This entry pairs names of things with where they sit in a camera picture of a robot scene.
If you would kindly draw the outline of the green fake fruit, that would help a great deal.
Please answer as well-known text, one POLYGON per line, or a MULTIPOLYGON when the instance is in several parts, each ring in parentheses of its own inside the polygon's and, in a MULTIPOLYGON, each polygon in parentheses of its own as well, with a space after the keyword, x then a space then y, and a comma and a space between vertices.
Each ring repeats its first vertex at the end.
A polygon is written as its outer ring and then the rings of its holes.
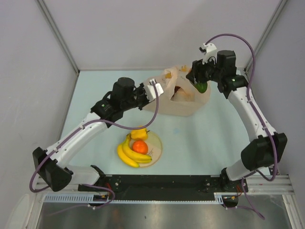
POLYGON ((194 86, 195 86, 196 90, 201 94, 205 93, 208 89, 208 83, 207 82, 196 83, 194 86))

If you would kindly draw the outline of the yellow fake bell pepper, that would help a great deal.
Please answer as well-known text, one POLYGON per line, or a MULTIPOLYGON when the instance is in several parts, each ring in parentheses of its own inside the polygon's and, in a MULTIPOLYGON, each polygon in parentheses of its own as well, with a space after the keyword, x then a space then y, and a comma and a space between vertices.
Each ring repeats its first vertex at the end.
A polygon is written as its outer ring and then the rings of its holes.
POLYGON ((147 140, 148 139, 149 130, 147 128, 141 128, 137 130, 131 131, 131 139, 132 140, 147 140))

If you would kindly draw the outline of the translucent peach plastic bag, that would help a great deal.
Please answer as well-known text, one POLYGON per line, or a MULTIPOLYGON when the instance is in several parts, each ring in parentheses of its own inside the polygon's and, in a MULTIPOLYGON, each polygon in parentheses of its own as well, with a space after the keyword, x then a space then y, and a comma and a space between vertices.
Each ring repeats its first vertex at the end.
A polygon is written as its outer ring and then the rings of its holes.
POLYGON ((186 78, 190 70, 188 65, 177 65, 153 77, 164 90, 159 97, 158 114, 191 116, 208 103, 210 84, 206 84, 204 93, 199 92, 186 78))

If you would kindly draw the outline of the fake orange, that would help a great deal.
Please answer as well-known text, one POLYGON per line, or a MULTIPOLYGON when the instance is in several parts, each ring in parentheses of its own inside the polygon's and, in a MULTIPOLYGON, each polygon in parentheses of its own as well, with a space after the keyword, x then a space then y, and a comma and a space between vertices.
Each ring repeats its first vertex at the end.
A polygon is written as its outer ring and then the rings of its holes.
POLYGON ((136 140, 132 145, 132 150, 136 153, 147 154, 148 153, 148 145, 143 140, 136 140))

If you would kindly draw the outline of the yellow fake banana bunch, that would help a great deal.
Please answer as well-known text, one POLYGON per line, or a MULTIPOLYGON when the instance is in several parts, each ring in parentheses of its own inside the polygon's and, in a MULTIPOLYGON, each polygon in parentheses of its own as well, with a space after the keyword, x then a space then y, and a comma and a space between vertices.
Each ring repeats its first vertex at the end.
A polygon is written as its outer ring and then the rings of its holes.
POLYGON ((130 167, 139 168, 140 164, 148 164, 152 162, 152 157, 143 155, 133 151, 130 148, 131 134, 126 136, 126 139, 117 146, 117 154, 119 158, 130 167))

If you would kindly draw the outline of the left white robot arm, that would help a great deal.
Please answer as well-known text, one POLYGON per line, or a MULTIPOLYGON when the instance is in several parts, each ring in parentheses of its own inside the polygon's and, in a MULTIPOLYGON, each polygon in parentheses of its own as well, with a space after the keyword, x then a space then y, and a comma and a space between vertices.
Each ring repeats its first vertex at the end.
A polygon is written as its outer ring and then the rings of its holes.
POLYGON ((116 122, 123 117, 125 111, 133 108, 143 109, 149 103, 159 101, 162 93, 163 89, 155 79, 151 79, 148 85, 141 83, 136 87, 133 79, 119 78, 112 90, 90 109, 75 129, 47 149, 38 147, 33 151, 35 171, 30 179, 30 191, 41 191, 33 186, 37 175, 54 192, 69 184, 89 186, 96 191, 103 189, 104 173, 97 166, 69 167, 69 162, 97 134, 111 126, 124 128, 116 122))

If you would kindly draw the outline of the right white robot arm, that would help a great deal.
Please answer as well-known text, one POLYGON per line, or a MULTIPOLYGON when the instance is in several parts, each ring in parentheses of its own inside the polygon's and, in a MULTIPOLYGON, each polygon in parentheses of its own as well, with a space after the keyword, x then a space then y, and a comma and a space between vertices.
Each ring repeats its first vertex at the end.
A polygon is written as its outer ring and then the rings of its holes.
POLYGON ((263 167, 273 166, 273 176, 276 176, 287 136, 278 133, 259 110, 248 81, 236 72, 234 51, 208 48, 201 48, 200 51, 203 58, 193 61, 186 78, 196 88, 208 81, 216 82, 219 92, 239 114, 250 141, 241 152, 241 158, 221 171, 220 187, 224 191, 232 191, 237 181, 259 172, 263 167))

